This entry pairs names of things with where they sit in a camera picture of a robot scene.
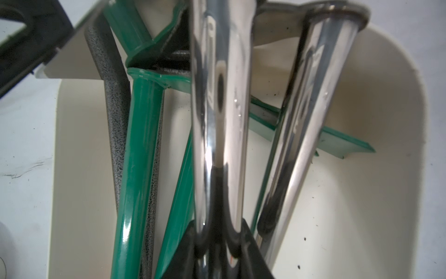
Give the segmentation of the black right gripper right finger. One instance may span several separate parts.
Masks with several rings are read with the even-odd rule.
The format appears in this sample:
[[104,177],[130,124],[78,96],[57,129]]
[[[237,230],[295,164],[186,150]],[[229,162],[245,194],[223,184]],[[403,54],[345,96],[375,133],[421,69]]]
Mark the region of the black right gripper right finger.
[[245,219],[240,232],[240,251],[239,279],[274,279]]

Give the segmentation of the grey speckled hoe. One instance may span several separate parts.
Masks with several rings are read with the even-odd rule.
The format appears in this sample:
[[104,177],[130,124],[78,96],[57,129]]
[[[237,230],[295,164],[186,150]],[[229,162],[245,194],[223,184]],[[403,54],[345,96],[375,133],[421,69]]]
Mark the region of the grey speckled hoe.
[[131,105],[130,82],[104,15],[99,15],[86,28],[84,36],[99,76],[104,82],[115,200],[119,207]]
[[[147,67],[147,70],[155,72],[187,75],[190,71],[190,51],[175,51],[164,58],[158,60],[154,65]],[[146,216],[145,236],[142,247],[141,266],[139,278],[151,279],[153,269],[154,239],[156,228],[157,194],[159,185],[160,151],[163,126],[163,111],[160,112],[159,125],[155,145],[155,156],[153,161],[151,193],[148,202],[148,212]]]

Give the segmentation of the chrome hoe blue handle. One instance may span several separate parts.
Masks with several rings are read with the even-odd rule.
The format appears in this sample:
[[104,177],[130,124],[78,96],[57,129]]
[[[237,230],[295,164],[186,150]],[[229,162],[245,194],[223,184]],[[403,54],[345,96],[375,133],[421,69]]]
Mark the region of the chrome hoe blue handle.
[[239,273],[257,1],[190,3],[195,274]]
[[298,28],[295,61],[278,116],[275,137],[252,223],[260,253],[269,268],[276,262],[298,196],[315,154],[340,73],[369,9],[350,1],[304,5],[275,3]]

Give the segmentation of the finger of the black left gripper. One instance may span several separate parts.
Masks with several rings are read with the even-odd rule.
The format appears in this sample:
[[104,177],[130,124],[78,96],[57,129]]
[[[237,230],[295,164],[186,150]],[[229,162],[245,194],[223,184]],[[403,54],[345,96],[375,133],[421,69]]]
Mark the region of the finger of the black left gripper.
[[74,28],[58,0],[1,1],[1,19],[25,28],[1,44],[1,96],[41,63],[48,63]]

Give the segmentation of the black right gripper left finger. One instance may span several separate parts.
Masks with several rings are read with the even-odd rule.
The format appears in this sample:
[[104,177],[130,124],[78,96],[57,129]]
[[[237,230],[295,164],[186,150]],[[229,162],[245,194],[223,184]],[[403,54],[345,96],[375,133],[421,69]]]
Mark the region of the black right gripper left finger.
[[195,228],[190,221],[162,279],[194,279]]

